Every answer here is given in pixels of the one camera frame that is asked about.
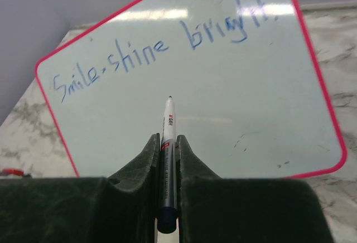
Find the blue whiteboard marker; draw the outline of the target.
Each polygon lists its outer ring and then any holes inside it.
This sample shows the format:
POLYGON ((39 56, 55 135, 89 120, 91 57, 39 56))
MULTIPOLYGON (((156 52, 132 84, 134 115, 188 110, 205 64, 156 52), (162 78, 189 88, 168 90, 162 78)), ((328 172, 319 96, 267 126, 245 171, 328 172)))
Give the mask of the blue whiteboard marker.
POLYGON ((169 96, 163 116, 157 204, 157 229, 163 234, 170 234, 176 230, 178 217, 175 148, 175 104, 173 98, 169 96))

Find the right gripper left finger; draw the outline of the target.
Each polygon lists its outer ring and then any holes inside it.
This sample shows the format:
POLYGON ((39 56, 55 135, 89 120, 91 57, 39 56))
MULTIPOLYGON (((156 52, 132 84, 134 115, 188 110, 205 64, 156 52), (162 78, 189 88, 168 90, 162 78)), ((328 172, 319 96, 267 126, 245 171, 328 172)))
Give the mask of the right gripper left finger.
POLYGON ((157 182, 160 135, 153 134, 143 150, 108 181, 119 191, 114 198, 111 234, 115 242, 156 242, 157 182))

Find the red-framed whiteboard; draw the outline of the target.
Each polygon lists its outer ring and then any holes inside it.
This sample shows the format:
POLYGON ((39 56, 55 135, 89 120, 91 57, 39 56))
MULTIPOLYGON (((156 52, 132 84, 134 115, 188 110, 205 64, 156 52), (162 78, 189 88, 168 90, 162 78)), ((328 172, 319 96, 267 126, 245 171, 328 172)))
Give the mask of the red-framed whiteboard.
POLYGON ((218 176, 310 177, 347 150, 298 0, 135 0, 36 65, 78 176, 176 130, 218 176))

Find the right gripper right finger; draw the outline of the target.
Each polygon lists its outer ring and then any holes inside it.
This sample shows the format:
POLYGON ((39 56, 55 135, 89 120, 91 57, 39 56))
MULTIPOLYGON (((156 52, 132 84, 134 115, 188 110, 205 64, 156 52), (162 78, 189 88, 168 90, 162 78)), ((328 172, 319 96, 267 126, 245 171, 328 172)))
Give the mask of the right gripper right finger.
POLYGON ((177 136, 176 142, 176 176, 177 176, 177 206, 178 206, 178 228, 179 243, 184 242, 184 229, 182 228, 182 188, 181 183, 185 178, 213 178, 220 177, 213 172, 192 151, 187 138, 184 135, 177 136))

